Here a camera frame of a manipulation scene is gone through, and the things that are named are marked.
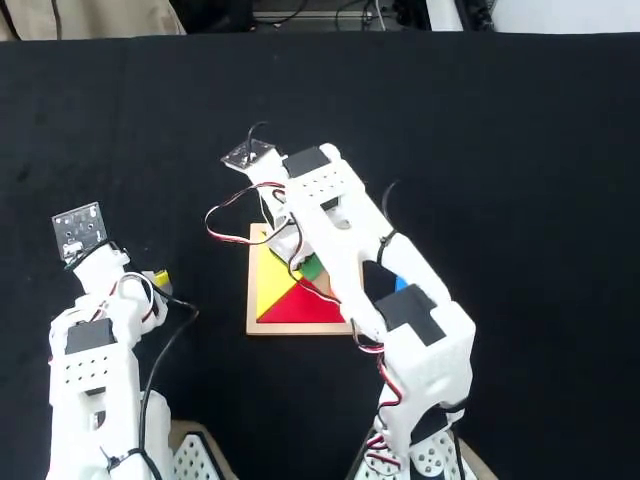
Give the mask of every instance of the black cloth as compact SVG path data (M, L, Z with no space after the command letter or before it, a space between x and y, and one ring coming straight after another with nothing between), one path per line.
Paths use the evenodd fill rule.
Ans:
M203 314L157 389L241 478L343 478L375 413L350 338L244 334L248 252L204 212L258 120L332 142L477 323L463 438L500 478L631 478L637 424L640 36L199 36L0 46L3 478L42 478L49 322L81 292L50 217L98 200ZM246 234L255 199L216 218ZM176 325L136 347L142 378Z

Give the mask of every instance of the white cable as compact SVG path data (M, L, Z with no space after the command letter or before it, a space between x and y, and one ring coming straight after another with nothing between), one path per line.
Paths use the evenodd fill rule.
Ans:
M271 222L267 218L267 214L264 211L264 200L262 199L262 195L260 195L260 192L258 190L256 190L256 192L258 192L258 201L260 202L260 212L262 213L262 218L264 218L264 222L273 229L273 225L271 225Z
M120 298L122 298L122 296L120 295L120 286L123 283L123 280L126 280L127 278L137 278L138 280L140 280L140 283L146 283L147 286L149 287L149 292L150 292L150 298L149 298L149 310L148 312L151 312L153 310L153 304L155 302L155 293L153 291L153 284L151 283L151 280L149 280L148 277L145 277L144 275L142 275L141 273L138 272L125 272L122 274L122 276L116 281L116 284L113 287L113 294L119 296Z
M387 31L387 26L384 24L384 18L382 18L382 10L380 10L380 0L376 0L376 11L378 12L378 20L380 21L380 28L383 32Z

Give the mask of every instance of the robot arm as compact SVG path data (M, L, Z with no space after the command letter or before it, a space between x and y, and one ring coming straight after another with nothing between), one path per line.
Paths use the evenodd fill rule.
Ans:
M140 380L134 345L162 325L164 298L152 276L135 271L127 253L109 242L97 203L57 215L61 258L85 294L51 323L50 403L53 407L49 480L151 479L139 447ZM170 413L151 392L146 452L170 478Z
M315 253L329 274L345 321L383 345L379 365L386 385L374 421L379 432L375 443L386 446L385 458L397 467L397 478L408 479L409 459L415 456L417 462L434 435L463 415L455 406L466 399L471 385L475 325L451 301L442 280L409 239L395 232L336 147L324 144L288 157L268 144L250 141L255 156L247 154L244 144L222 161L254 185L284 185L279 197L260 190L276 225L294 223L273 236L270 248L294 266ZM304 243L296 249L300 236ZM409 286L374 305L361 285L365 260L378 261ZM363 468L377 472L373 462Z

